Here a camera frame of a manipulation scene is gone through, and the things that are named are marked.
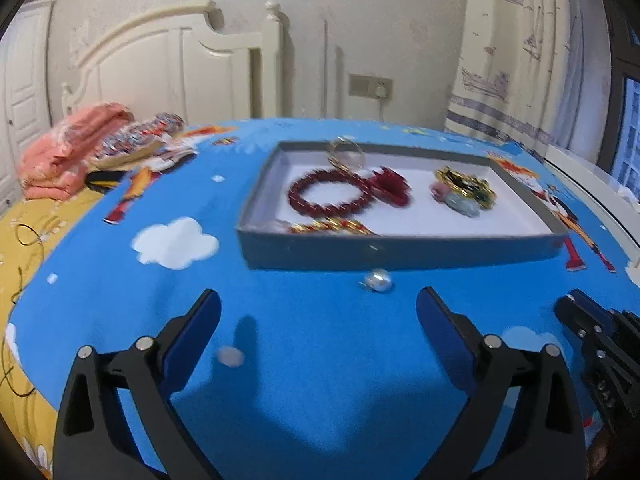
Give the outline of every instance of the bedpost finial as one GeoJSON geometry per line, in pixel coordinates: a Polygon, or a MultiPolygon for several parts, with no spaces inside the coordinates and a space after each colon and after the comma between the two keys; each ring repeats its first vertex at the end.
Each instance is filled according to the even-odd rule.
{"type": "Polygon", "coordinates": [[[266,4],[264,4],[264,10],[267,11],[268,20],[272,20],[274,22],[280,21],[280,18],[278,17],[278,13],[280,12],[280,4],[278,2],[269,0],[266,4]]]}

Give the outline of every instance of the headboard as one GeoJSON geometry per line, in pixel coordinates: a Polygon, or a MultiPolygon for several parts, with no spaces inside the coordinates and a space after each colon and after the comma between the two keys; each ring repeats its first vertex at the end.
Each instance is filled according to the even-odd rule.
{"type": "Polygon", "coordinates": [[[219,34],[210,0],[151,10],[121,23],[78,60],[80,83],[62,84],[65,116],[119,102],[144,120],[158,112],[189,124],[282,114],[280,6],[267,2],[260,32],[219,34]]]}

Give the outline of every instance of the pink blanket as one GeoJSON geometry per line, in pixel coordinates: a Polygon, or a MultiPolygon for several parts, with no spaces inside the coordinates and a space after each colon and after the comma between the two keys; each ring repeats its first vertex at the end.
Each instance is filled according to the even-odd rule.
{"type": "Polygon", "coordinates": [[[84,186],[86,160],[133,116],[120,104],[84,108],[63,119],[22,154],[18,176],[28,199],[66,200],[84,186]]]}

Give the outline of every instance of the power socket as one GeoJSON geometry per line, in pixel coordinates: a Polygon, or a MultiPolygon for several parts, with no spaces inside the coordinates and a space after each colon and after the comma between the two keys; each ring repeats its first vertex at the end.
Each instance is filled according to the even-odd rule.
{"type": "Polygon", "coordinates": [[[391,99],[393,81],[374,75],[349,74],[349,95],[370,99],[391,99]]]}

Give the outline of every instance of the yellow bedsheet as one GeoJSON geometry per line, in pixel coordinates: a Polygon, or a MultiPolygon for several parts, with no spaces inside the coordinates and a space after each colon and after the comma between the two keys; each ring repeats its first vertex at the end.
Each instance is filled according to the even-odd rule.
{"type": "MultiPolygon", "coordinates": [[[[49,254],[101,197],[99,193],[85,189],[68,202],[22,201],[0,218],[0,323],[3,331],[14,306],[12,296],[20,287],[18,268],[22,268],[24,283],[29,283],[42,259],[39,244],[25,247],[18,242],[16,226],[27,224],[42,234],[45,253],[49,254]]],[[[20,238],[29,242],[34,239],[34,234],[20,228],[20,238]]],[[[36,390],[25,397],[16,395],[29,393],[33,386],[20,369],[7,342],[2,346],[2,355],[5,370],[0,369],[0,413],[27,455],[47,478],[52,478],[57,413],[36,390]]]]}

